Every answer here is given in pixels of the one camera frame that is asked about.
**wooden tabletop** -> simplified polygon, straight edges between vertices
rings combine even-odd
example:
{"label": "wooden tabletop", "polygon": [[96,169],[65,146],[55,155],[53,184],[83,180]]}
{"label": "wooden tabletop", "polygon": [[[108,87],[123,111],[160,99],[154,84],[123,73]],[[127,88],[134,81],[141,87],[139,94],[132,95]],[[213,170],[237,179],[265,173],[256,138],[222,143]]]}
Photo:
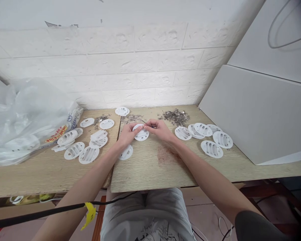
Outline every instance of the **wooden tabletop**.
{"label": "wooden tabletop", "polygon": [[[111,114],[110,118],[114,120],[115,125],[107,130],[108,142],[100,149],[96,160],[117,141],[120,116],[115,114],[114,109],[86,110],[79,121],[80,123],[84,117],[96,118],[102,114]],[[93,126],[83,130],[83,135],[77,138],[76,142],[83,142],[88,146],[90,135],[97,130]],[[48,147],[23,163],[0,167],[0,197],[68,191],[94,165],[94,162],[82,165],[78,158],[66,160],[64,153],[65,151],[54,152]],[[105,180],[104,187],[109,185],[110,176],[111,174]]]}
{"label": "wooden tabletop", "polygon": [[[175,110],[175,108],[180,111],[185,110],[190,115],[191,119],[185,125],[186,127],[197,122],[213,124],[195,105],[133,108],[131,113],[143,115],[143,119],[157,119],[158,114],[161,115],[163,111]],[[168,120],[165,123],[174,133],[176,126]],[[205,155],[202,151],[200,145],[203,140],[213,141],[213,138],[205,137],[202,140],[191,138],[183,142],[231,182],[301,176],[301,161],[281,165],[256,166],[236,145],[233,145],[229,151],[223,149],[223,157],[215,159]],[[142,142],[133,140],[132,146],[132,156],[124,161],[118,160],[114,166],[111,192],[197,185],[176,152],[161,143],[156,136],[150,134],[148,139]]]}

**black cable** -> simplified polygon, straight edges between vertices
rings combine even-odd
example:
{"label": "black cable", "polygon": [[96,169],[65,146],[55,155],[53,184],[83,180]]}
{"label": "black cable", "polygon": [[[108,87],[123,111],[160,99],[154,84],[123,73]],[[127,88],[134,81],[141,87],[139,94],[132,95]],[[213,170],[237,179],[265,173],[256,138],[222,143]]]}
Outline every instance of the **black cable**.
{"label": "black cable", "polygon": [[301,38],[298,38],[297,40],[294,40],[294,41],[292,41],[292,42],[289,42],[289,43],[283,44],[283,45],[279,45],[279,46],[273,46],[273,45],[271,44],[271,40],[270,40],[271,29],[273,28],[273,25],[274,25],[275,21],[277,20],[278,16],[281,14],[281,12],[283,11],[283,9],[288,5],[288,3],[289,3],[290,1],[291,1],[291,0],[288,0],[288,1],[286,2],[286,4],[281,8],[281,10],[278,12],[278,14],[276,15],[276,17],[274,18],[274,20],[272,21],[272,23],[271,23],[271,25],[270,25],[269,33],[268,33],[268,45],[269,45],[269,47],[272,48],[272,49],[282,48],[282,47],[284,47],[284,46],[288,46],[288,45],[294,44],[294,43],[296,43],[296,42],[298,42],[298,41],[301,40]]}
{"label": "black cable", "polygon": [[204,239],[201,238],[201,236],[199,236],[199,235],[195,232],[195,230],[194,230],[193,228],[192,228],[192,230],[193,230],[193,232],[194,232],[201,240],[205,241]]}
{"label": "black cable", "polygon": [[[127,198],[127,197],[129,197],[129,196],[131,196],[135,193],[136,192],[133,192],[131,194],[128,194],[125,197],[120,197],[118,199],[115,199],[115,200],[112,200],[112,201],[109,201],[109,202],[104,202],[103,203],[103,202],[94,201],[94,202],[90,202],[90,203],[92,203],[93,205],[112,204],[112,203],[115,203],[119,200],[123,200],[123,199],[125,199],[125,198]],[[64,207],[60,207],[60,208],[49,209],[49,210],[45,210],[45,211],[41,211],[41,212],[37,212],[37,213],[21,215],[21,216],[17,216],[17,217],[13,217],[13,218],[2,219],[2,220],[0,220],[0,228],[9,227],[9,226],[12,226],[12,225],[16,225],[16,224],[28,222],[28,221],[31,221],[31,220],[43,218],[43,217],[46,217],[46,216],[49,216],[49,215],[53,215],[53,214],[57,214],[57,213],[62,213],[62,212],[82,208],[84,206],[85,206],[85,203],[81,203],[81,204],[64,206]]]}
{"label": "black cable", "polygon": [[228,235],[228,233],[231,232],[231,229],[229,229],[229,230],[226,232],[226,234],[224,235],[222,241],[224,241],[224,239],[225,239],[225,237]]}

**cable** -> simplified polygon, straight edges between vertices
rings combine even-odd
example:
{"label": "cable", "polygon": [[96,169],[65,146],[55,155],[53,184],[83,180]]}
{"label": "cable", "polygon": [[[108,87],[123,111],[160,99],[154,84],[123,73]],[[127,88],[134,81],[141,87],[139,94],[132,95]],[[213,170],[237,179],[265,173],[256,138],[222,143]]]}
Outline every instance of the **cable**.
{"label": "cable", "polygon": [[194,229],[192,229],[192,230],[193,230],[193,232],[194,232],[201,240],[205,241],[204,239],[201,238],[201,236],[199,236],[199,235],[195,232]]}
{"label": "cable", "polygon": [[274,18],[274,20],[272,21],[272,23],[271,23],[271,25],[270,25],[270,29],[269,29],[269,33],[268,33],[268,45],[269,45],[269,47],[272,48],[272,49],[282,48],[282,47],[284,47],[284,46],[288,46],[288,45],[290,45],[290,44],[294,44],[294,43],[296,43],[296,42],[298,42],[298,41],[301,40],[301,38],[299,38],[299,39],[297,39],[297,40],[294,40],[294,41],[292,41],[292,42],[289,42],[289,43],[287,43],[287,44],[283,44],[283,45],[280,45],[280,46],[272,46],[271,41],[270,41],[270,33],[271,33],[271,29],[272,29],[272,27],[273,27],[275,21],[277,20],[278,16],[281,14],[281,12],[283,11],[283,9],[288,5],[288,3],[289,3],[290,1],[291,1],[291,0],[288,0],[288,1],[286,2],[286,4],[281,8],[281,10],[278,12],[278,14],[276,15],[276,17]]}
{"label": "cable", "polygon": [[218,229],[220,230],[221,234],[224,236],[224,233],[222,233],[221,226],[220,226],[220,219],[223,219],[223,221],[224,221],[225,226],[226,226],[227,229],[228,229],[228,227],[227,227],[227,224],[226,224],[225,219],[224,219],[222,216],[220,216],[220,217],[218,218]]}
{"label": "cable", "polygon": [[52,199],[48,199],[46,201],[41,201],[39,200],[39,203],[47,203],[47,202],[50,202],[50,201],[53,201],[53,200],[61,200],[62,198],[52,198]]}
{"label": "cable", "polygon": [[234,228],[234,226],[226,232],[226,234],[224,235],[222,241],[224,241],[224,239],[226,238],[226,236],[228,235],[228,233],[229,233],[233,228]]}
{"label": "cable", "polygon": [[[125,198],[127,198],[127,197],[129,197],[129,196],[131,196],[135,193],[136,192],[133,192],[131,194],[128,194],[125,197],[120,197],[118,199],[115,199],[115,200],[112,200],[112,201],[109,201],[109,202],[104,202],[103,203],[103,202],[94,201],[94,202],[90,202],[90,203],[92,203],[93,205],[112,204],[112,203],[115,203],[119,200],[123,200],[123,199],[125,199]],[[46,216],[49,216],[49,215],[53,215],[53,214],[57,214],[57,213],[62,213],[62,212],[82,208],[84,206],[85,206],[85,203],[80,203],[80,204],[69,205],[69,206],[64,206],[64,207],[60,207],[60,208],[49,209],[49,210],[45,210],[45,211],[41,211],[41,212],[37,212],[37,213],[21,215],[21,216],[17,216],[17,217],[13,217],[13,218],[1,219],[0,220],[0,228],[5,228],[5,227],[8,227],[8,226],[12,226],[12,225],[28,222],[28,221],[31,221],[31,220],[43,218],[43,217],[46,217]]]}
{"label": "cable", "polygon": [[[190,221],[190,223],[200,232],[200,234],[202,234],[203,235],[203,237],[206,239],[206,241],[208,241],[208,239],[207,239],[207,237],[199,230],[199,228],[198,227],[196,227],[195,226],[195,224],[194,223],[192,223],[191,221]],[[204,239],[202,239],[202,237],[201,236],[199,236],[196,232],[195,232],[195,230],[192,228],[192,230],[194,231],[194,233],[201,239],[201,240],[203,240],[203,241],[205,241]]]}

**tiled floor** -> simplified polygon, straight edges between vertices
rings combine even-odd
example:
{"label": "tiled floor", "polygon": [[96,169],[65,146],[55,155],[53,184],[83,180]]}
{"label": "tiled floor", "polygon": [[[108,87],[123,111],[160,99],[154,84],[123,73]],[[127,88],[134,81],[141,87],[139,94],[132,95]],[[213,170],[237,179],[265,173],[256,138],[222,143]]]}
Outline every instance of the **tiled floor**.
{"label": "tiled floor", "polygon": [[[231,227],[229,220],[221,213],[221,211],[210,201],[210,199],[200,190],[182,190],[186,209],[189,215],[189,220],[192,223],[193,229],[205,241],[222,241],[223,234],[225,234]],[[105,192],[99,193],[96,200],[100,200]],[[292,216],[285,199],[280,197],[272,197],[261,202],[260,207],[274,223],[294,223],[295,218]],[[220,220],[220,228],[218,227],[218,218]],[[31,222],[15,225],[12,227],[4,228],[0,232],[0,241],[24,241],[31,240],[45,219],[34,220]],[[91,241],[94,225],[90,224],[86,229],[80,231],[84,225],[84,220],[80,223],[76,231],[71,237],[71,241]],[[235,229],[232,231],[232,241],[237,241]]]}

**oval plastic part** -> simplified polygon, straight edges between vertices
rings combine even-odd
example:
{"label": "oval plastic part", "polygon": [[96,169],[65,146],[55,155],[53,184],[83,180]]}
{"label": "oval plastic part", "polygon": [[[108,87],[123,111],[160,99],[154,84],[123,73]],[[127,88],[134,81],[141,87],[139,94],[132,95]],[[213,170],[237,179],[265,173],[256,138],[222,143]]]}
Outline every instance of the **oval plastic part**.
{"label": "oval plastic part", "polygon": [[95,132],[94,134],[92,134],[90,136],[90,140],[92,141],[98,141],[101,139],[105,139],[105,137],[108,135],[108,132],[105,130],[99,130],[97,132]]}
{"label": "oval plastic part", "polygon": [[116,110],[115,110],[115,113],[119,116],[126,116],[128,115],[130,112],[130,110],[126,107],[118,107]]}
{"label": "oval plastic part", "polygon": [[100,124],[99,127],[101,129],[107,130],[109,128],[112,128],[114,126],[115,122],[112,119],[106,119],[103,120]]}
{"label": "oval plastic part", "polygon": [[78,132],[71,130],[63,134],[58,140],[58,145],[67,145],[68,143],[71,143],[73,140],[75,140],[78,136]]}
{"label": "oval plastic part", "polygon": [[220,131],[215,132],[213,134],[213,140],[220,147],[225,148],[225,149],[229,149],[233,146],[232,138],[225,132],[220,132]]}
{"label": "oval plastic part", "polygon": [[195,123],[194,129],[198,132],[198,134],[202,136],[211,136],[213,135],[213,132],[211,128],[209,128],[207,125],[203,123]]}
{"label": "oval plastic part", "polygon": [[186,127],[177,127],[175,129],[175,135],[184,141],[192,138],[192,133]]}
{"label": "oval plastic part", "polygon": [[221,158],[223,156],[222,148],[213,141],[202,141],[201,148],[210,157]]}
{"label": "oval plastic part", "polygon": [[196,139],[203,139],[205,138],[205,136],[200,135],[195,129],[194,129],[194,125],[191,124],[188,126],[188,130],[189,132],[192,134],[192,137],[196,138]]}
{"label": "oval plastic part", "polygon": [[64,158],[66,160],[72,160],[75,159],[77,156],[80,155],[80,153],[82,153],[82,151],[85,148],[85,144],[83,142],[76,142],[74,144],[72,144],[66,151],[64,154]]}
{"label": "oval plastic part", "polygon": [[211,128],[213,134],[214,134],[215,132],[217,132],[217,131],[222,131],[222,129],[221,129],[220,127],[216,126],[216,125],[208,124],[207,126],[208,126],[209,128]]}
{"label": "oval plastic part", "polygon": [[80,137],[84,133],[84,130],[82,128],[75,128],[74,131],[77,131],[78,133],[76,138]]}
{"label": "oval plastic part", "polygon": [[95,122],[94,118],[87,118],[84,119],[81,123],[80,123],[80,127],[86,128],[87,126],[92,125]]}
{"label": "oval plastic part", "polygon": [[97,140],[97,141],[90,140],[89,146],[94,149],[102,148],[103,146],[106,145],[107,141],[108,141],[108,137],[105,137],[104,139]]}
{"label": "oval plastic part", "polygon": [[73,140],[71,143],[68,143],[66,145],[56,145],[53,148],[51,148],[53,151],[58,152],[58,151],[63,151],[65,149],[67,149],[68,147],[70,147],[73,143],[75,142],[75,140]]}
{"label": "oval plastic part", "polygon": [[122,154],[118,157],[119,160],[127,160],[133,154],[133,147],[129,145]]}
{"label": "oval plastic part", "polygon": [[[144,124],[137,124],[134,126],[133,131],[136,130],[139,126],[143,126]],[[137,133],[135,136],[135,140],[138,141],[145,141],[149,136],[149,131],[145,130],[144,128]]]}
{"label": "oval plastic part", "polygon": [[92,163],[99,154],[99,148],[91,148],[91,147],[86,147],[84,151],[79,155],[79,162],[81,164],[89,164]]}

